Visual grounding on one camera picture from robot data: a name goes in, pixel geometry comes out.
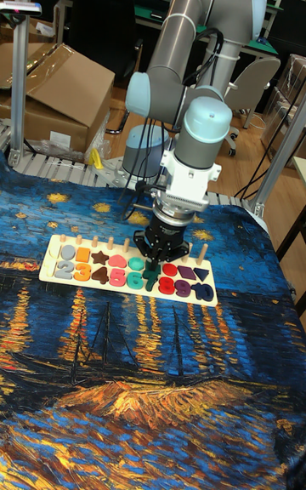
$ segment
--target brown star block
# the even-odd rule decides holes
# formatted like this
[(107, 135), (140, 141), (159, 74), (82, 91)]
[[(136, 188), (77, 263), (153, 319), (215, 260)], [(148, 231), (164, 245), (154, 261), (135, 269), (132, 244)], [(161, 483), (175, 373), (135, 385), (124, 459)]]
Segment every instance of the brown star block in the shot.
[(101, 250), (99, 252), (96, 252), (95, 254), (92, 254), (93, 262), (94, 263), (101, 263), (102, 265), (105, 265), (107, 259), (109, 258), (108, 255), (103, 254)]

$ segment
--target light blue joint cap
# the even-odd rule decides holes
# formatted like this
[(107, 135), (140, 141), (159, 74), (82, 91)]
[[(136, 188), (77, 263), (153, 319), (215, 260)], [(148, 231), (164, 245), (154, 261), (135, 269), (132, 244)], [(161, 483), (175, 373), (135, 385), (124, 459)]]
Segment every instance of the light blue joint cap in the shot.
[(267, 0), (252, 0), (252, 40), (257, 40), (262, 30)]
[(231, 109), (213, 97), (192, 100), (184, 115), (186, 131), (199, 142), (214, 144), (224, 139), (230, 130)]
[(146, 72), (135, 72), (128, 84), (126, 107), (143, 117), (150, 111), (150, 79)]
[[(143, 131), (144, 126), (143, 125), (136, 125), (136, 127), (133, 127), (133, 129), (130, 130), (128, 137), (127, 137), (127, 142), (126, 145), (128, 148), (139, 148), (139, 142), (141, 138), (141, 134)], [(141, 146), (140, 148), (146, 148), (147, 143), (148, 143), (148, 129), (149, 125), (145, 126), (144, 129), (144, 136), (141, 141)], [(162, 127), (159, 127), (158, 125), (154, 125), (150, 129), (149, 133), (149, 147), (155, 148), (156, 146), (159, 146), (162, 144)], [(167, 131), (164, 132), (164, 142), (166, 143), (169, 138), (169, 135)]]

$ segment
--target orange square block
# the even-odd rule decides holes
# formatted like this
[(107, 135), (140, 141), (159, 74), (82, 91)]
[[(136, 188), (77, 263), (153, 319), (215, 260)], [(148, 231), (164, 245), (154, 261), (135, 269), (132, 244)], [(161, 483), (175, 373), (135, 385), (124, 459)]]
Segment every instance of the orange square block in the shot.
[(90, 250), (89, 248), (78, 248), (76, 252), (76, 261), (82, 261), (82, 263), (87, 263), (89, 260)]

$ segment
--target wooden puzzle board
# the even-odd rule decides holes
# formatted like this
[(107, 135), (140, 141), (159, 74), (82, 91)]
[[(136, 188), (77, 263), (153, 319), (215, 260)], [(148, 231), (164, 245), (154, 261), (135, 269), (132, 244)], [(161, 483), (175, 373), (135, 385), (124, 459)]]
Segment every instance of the wooden puzzle board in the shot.
[(39, 279), (197, 305), (218, 303), (209, 261), (198, 265), (196, 258), (185, 256), (162, 263), (154, 276), (148, 273), (149, 262), (128, 240), (122, 246), (94, 239), (52, 235)]

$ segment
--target yellow object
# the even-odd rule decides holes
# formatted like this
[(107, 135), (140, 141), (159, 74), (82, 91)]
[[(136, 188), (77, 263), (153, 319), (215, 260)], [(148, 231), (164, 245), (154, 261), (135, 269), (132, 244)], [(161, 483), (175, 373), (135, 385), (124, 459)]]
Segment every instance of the yellow object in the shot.
[(101, 162), (97, 148), (93, 148), (91, 150), (88, 165), (94, 165), (98, 170), (101, 170), (102, 168), (104, 168), (102, 165), (102, 162)]

